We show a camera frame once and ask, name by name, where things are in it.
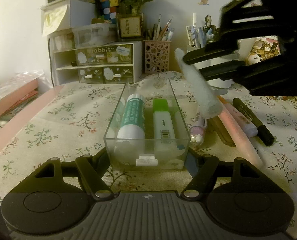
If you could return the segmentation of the green white glue stick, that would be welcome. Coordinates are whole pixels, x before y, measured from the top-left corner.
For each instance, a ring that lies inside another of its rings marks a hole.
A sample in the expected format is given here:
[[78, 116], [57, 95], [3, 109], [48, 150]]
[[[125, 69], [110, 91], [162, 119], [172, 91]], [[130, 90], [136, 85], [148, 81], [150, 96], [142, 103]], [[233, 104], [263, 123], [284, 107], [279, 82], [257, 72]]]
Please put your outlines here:
[[138, 93], [131, 94], [126, 102], [125, 111], [121, 119], [118, 139], [145, 138], [145, 98]]

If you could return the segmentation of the green cap highlighter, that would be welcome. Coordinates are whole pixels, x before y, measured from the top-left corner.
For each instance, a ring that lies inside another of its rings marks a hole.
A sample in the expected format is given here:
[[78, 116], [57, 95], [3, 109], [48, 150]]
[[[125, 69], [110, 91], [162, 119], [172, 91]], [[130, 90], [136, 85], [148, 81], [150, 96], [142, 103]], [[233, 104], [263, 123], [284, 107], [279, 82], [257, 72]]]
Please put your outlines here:
[[166, 99], [153, 99], [153, 131], [155, 139], [175, 139], [174, 127]]

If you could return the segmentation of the orange cap highlighter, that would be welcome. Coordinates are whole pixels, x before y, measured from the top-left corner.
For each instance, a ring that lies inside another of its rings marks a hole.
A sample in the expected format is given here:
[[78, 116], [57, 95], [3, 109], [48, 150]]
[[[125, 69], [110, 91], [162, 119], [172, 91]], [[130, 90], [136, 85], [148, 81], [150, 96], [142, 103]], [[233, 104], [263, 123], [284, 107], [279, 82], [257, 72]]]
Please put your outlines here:
[[228, 102], [225, 102], [224, 106], [248, 138], [252, 138], [258, 135], [257, 127], [250, 120], [248, 120], [241, 112], [239, 112], [233, 105], [231, 105]]

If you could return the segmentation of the grey blue pen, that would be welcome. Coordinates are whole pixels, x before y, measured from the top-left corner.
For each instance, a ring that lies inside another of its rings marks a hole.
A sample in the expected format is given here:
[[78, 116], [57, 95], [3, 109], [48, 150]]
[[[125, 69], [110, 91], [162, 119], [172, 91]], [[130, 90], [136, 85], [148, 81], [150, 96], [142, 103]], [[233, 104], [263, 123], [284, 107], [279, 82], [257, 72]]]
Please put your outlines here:
[[184, 55], [183, 50], [175, 49], [175, 58], [185, 79], [191, 84], [191, 92], [200, 107], [201, 116], [205, 119], [218, 116], [223, 110], [222, 103], [202, 77], [200, 71], [193, 64], [188, 65], [183, 61]]

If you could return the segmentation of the clear plastic drawer tray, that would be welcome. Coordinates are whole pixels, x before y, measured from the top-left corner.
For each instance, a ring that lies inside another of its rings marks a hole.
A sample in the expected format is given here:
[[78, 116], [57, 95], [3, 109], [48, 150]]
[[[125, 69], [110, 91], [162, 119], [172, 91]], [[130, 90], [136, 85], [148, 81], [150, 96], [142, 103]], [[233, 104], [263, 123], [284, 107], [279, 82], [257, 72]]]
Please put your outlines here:
[[[145, 98], [145, 138], [118, 139], [127, 99], [134, 93]], [[175, 139], [154, 138], [153, 99], [168, 101]], [[118, 171], [182, 170], [189, 142], [189, 132], [170, 80], [165, 77], [129, 79], [104, 134], [111, 167]]]

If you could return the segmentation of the black marker pen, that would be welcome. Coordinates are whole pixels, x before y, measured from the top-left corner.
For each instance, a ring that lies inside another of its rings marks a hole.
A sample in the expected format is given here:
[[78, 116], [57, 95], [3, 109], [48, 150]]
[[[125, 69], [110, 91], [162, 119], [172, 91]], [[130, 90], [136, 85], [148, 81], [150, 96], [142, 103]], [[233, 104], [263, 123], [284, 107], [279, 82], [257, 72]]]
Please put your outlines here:
[[258, 130], [257, 137], [264, 143], [265, 146], [272, 146], [274, 143], [274, 136], [268, 128], [260, 121], [260, 119], [242, 102], [239, 98], [233, 99], [233, 106], [239, 110], [248, 120], [255, 125]]

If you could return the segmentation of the small purple correction pen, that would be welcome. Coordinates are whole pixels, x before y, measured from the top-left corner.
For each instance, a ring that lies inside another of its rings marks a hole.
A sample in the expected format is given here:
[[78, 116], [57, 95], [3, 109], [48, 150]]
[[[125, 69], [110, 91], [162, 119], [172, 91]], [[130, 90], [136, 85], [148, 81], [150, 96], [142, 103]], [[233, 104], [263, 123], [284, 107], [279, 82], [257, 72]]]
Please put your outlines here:
[[207, 121], [201, 116], [197, 115], [194, 119], [194, 123], [189, 129], [190, 142], [194, 146], [200, 146], [204, 142], [206, 134]]

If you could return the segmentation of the dark lead refill case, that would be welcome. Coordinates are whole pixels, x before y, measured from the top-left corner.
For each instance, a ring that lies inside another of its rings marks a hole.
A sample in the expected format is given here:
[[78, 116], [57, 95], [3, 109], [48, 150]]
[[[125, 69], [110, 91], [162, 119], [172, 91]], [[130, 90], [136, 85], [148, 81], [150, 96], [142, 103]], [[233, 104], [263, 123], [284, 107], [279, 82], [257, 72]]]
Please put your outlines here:
[[218, 116], [209, 119], [208, 122], [213, 127], [223, 144], [230, 147], [235, 147], [235, 143], [232, 140], [232, 137], [230, 136], [230, 134], [228, 133], [227, 129], [225, 128], [224, 124]]

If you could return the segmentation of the stack of cartoon books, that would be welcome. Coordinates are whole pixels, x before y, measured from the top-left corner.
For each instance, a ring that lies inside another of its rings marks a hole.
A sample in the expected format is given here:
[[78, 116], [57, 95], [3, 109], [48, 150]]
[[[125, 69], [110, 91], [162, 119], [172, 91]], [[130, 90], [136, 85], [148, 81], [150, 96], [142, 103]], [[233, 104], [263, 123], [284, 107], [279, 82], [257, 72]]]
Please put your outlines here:
[[250, 66], [278, 55], [280, 48], [277, 36], [258, 37], [246, 58], [246, 65]]

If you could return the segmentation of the white flower-shaped pen holder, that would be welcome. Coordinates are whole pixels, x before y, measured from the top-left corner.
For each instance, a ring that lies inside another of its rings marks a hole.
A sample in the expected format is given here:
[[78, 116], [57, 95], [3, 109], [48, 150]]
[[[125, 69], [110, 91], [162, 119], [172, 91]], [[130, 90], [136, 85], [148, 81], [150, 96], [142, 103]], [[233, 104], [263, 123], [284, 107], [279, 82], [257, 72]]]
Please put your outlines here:
[[238, 60], [238, 48], [236, 38], [219, 35], [213, 41], [208, 41], [204, 47], [186, 53], [183, 61], [196, 67], [212, 87], [230, 88], [234, 81], [228, 74]]

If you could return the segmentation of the white desktop drawer organizer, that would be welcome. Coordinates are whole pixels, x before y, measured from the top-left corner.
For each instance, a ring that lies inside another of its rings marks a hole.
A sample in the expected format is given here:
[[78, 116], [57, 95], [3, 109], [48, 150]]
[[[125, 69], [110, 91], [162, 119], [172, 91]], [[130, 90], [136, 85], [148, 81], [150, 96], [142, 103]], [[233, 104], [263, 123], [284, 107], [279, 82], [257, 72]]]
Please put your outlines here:
[[124, 83], [142, 75], [142, 42], [117, 40], [115, 24], [97, 23], [49, 36], [55, 85]]

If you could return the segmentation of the pink book stack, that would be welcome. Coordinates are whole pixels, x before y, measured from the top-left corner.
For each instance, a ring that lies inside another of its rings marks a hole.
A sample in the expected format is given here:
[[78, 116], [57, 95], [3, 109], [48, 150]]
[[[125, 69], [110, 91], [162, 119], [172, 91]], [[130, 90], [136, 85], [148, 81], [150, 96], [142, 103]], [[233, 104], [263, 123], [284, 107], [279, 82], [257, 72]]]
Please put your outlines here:
[[0, 85], [0, 117], [25, 101], [38, 95], [36, 78], [24, 81], [13, 80]]

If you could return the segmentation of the pink perforated pen cup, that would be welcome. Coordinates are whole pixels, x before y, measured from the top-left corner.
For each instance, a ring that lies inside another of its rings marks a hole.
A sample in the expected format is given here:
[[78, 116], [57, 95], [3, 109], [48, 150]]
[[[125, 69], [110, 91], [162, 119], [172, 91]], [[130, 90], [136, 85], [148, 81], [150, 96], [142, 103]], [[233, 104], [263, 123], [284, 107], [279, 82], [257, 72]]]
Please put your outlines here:
[[164, 73], [169, 70], [171, 41], [144, 41], [145, 74]]

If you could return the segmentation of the white storage box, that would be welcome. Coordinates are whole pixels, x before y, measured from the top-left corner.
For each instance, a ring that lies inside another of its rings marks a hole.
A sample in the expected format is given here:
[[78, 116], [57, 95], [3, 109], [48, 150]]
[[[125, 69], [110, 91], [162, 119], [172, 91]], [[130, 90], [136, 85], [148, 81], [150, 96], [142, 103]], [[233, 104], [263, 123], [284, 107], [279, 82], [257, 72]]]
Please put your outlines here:
[[57, 0], [40, 7], [42, 36], [90, 25], [97, 16], [93, 0]]

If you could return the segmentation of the colourful rubik cube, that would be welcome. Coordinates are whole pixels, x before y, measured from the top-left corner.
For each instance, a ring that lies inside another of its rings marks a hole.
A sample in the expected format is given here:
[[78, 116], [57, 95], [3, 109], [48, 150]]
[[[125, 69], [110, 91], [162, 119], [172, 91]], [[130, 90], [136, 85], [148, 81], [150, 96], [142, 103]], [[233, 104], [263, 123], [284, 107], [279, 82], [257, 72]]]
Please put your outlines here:
[[116, 24], [116, 15], [119, 12], [119, 0], [100, 0], [102, 13], [100, 18], [106, 22]]

